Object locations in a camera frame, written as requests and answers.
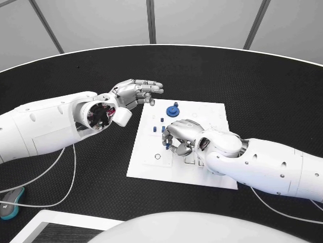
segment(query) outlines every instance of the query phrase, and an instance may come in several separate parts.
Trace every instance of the gray mouse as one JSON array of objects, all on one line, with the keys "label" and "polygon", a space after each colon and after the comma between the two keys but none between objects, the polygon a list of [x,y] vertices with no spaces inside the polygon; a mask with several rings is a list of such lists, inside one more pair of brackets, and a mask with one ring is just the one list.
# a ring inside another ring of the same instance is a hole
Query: gray mouse
[{"label": "gray mouse", "polygon": [[[25,194],[25,187],[20,187],[18,189],[8,192],[4,197],[4,201],[10,201],[11,203],[18,203],[22,195]],[[20,212],[20,206],[11,204],[0,205],[0,218],[4,220],[14,219]]]}]

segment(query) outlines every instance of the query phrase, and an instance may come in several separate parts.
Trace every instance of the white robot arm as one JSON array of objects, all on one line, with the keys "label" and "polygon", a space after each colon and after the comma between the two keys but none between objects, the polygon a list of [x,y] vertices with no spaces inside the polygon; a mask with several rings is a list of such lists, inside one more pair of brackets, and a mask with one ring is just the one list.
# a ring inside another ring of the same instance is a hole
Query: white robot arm
[{"label": "white robot arm", "polygon": [[323,203],[323,158],[267,140],[241,139],[231,132],[205,130],[192,120],[174,122],[164,133],[164,145],[177,138],[174,153],[192,151],[211,172],[276,195]]},{"label": "white robot arm", "polygon": [[116,122],[126,126],[138,104],[155,100],[164,85],[130,79],[97,95],[82,92],[21,105],[0,115],[0,164],[51,153],[100,133]]}]

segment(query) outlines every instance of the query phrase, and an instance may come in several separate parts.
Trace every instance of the blue object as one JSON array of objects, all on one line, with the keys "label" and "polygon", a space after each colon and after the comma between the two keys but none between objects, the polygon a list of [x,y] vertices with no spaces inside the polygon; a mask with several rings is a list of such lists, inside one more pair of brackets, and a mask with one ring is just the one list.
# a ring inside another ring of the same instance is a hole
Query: blue object
[{"label": "blue object", "polygon": [[[25,188],[22,187],[22,191],[21,191],[18,197],[17,197],[17,200],[15,200],[15,203],[17,203],[17,204],[18,204],[20,198],[21,198],[21,196],[24,195],[24,193],[25,193]],[[4,220],[14,219],[14,218],[17,217],[17,215],[18,215],[18,212],[20,212],[20,206],[15,206],[12,213],[11,213],[10,215],[7,215],[7,216],[0,216],[0,218],[2,218]]]},{"label": "blue object", "polygon": [[178,102],[175,102],[175,105],[168,107],[168,116],[177,117],[179,114],[181,114],[179,104]]}]

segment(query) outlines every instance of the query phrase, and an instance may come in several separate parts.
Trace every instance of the gray wall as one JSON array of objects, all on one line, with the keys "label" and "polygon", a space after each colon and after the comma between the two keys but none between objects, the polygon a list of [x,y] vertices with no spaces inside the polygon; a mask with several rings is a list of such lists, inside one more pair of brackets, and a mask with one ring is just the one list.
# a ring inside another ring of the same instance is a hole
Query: gray wall
[{"label": "gray wall", "polygon": [[0,71],[63,52],[149,43],[323,64],[323,1],[0,0]]}]

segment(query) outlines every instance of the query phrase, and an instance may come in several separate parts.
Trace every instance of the black tabletop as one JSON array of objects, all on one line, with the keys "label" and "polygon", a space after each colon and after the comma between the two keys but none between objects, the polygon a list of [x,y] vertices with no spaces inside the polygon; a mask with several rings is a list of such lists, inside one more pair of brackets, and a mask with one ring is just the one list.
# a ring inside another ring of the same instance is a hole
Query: black tabletop
[{"label": "black tabletop", "polygon": [[[116,83],[148,79],[165,84],[156,98],[226,103],[230,129],[243,138],[280,142],[323,157],[323,67],[285,57],[197,46],[146,45],[66,54],[0,73],[0,114],[20,105],[83,91],[99,94]],[[238,190],[129,178],[128,168],[143,106],[129,125],[118,124],[77,144],[77,179],[56,211],[118,220],[192,211],[267,225],[311,242],[323,242],[323,225],[275,213],[250,187]],[[0,165],[0,190],[34,179],[60,152]],[[27,203],[58,202],[71,185],[73,148],[50,173],[27,186]],[[259,192],[286,214],[323,221],[323,212],[300,198]],[[0,219],[0,242],[10,242],[41,209],[21,208]]]}]

